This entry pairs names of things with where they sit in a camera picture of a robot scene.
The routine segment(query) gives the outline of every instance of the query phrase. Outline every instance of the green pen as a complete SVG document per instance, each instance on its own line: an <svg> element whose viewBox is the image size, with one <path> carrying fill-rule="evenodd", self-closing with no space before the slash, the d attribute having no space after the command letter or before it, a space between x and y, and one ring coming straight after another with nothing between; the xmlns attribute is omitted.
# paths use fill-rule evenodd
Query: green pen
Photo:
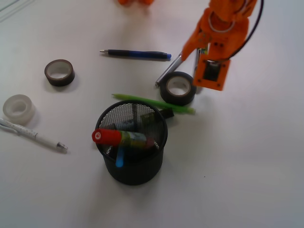
<svg viewBox="0 0 304 228"><path fill-rule="evenodd" d="M150 105L154 105L158 108L172 108L174 112L177 113L189 113L189 114L195 114L195 109L194 108L187 108L187 107L182 107L178 105L173 105L161 101L154 101L146 98L141 98L137 96L131 96L131 95L124 95L124 94L112 94L116 99L119 100L138 100L138 101L143 101L147 102Z"/></svg>

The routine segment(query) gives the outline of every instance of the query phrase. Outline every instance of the blue pen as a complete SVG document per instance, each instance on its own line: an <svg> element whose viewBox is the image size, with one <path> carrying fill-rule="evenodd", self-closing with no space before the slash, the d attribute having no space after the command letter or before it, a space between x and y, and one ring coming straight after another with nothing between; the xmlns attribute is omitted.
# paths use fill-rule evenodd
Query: blue pen
<svg viewBox="0 0 304 228"><path fill-rule="evenodd" d="M123 166L124 166L124 149L122 147L119 147L116 157L116 167L121 168Z"/></svg>
<svg viewBox="0 0 304 228"><path fill-rule="evenodd" d="M167 54L160 51L127 51L127 50L100 50L103 54L110 56L123 56L123 57L135 57L135 58L155 58L171 60L171 54Z"/></svg>

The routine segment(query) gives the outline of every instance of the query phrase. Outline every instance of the clear tape roll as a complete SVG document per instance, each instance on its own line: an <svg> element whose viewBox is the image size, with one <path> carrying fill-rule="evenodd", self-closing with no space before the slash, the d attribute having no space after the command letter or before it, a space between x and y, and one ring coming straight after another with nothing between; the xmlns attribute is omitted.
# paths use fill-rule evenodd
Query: clear tape roll
<svg viewBox="0 0 304 228"><path fill-rule="evenodd" d="M14 95L3 105L3 112L14 124L25 124L35 114L35 106L29 97Z"/></svg>

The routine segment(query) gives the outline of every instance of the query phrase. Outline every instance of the glue stick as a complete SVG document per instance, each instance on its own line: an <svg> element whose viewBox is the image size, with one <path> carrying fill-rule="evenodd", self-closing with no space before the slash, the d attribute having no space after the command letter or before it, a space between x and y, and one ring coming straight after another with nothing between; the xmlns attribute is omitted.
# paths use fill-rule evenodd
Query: glue stick
<svg viewBox="0 0 304 228"><path fill-rule="evenodd" d="M110 146L130 146L142 149L148 149L154 146L153 138L134 132L96 129L92 134L92 138L97 144Z"/></svg>

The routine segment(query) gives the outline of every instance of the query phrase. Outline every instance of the black tape roll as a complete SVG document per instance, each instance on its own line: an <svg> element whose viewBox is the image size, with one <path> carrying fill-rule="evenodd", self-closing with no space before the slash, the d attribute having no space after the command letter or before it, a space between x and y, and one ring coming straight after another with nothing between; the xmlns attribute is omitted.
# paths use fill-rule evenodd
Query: black tape roll
<svg viewBox="0 0 304 228"><path fill-rule="evenodd" d="M75 78L75 72L72 64L64 59L58 59L50 62L45 70L49 83L53 86L67 86Z"/></svg>
<svg viewBox="0 0 304 228"><path fill-rule="evenodd" d="M197 90L196 86L193 86L192 83L193 78L184 72L174 71L168 73L160 84L161 97L165 102L173 105L187 105L193 101ZM173 88L180 87L181 85L185 93L175 94Z"/></svg>

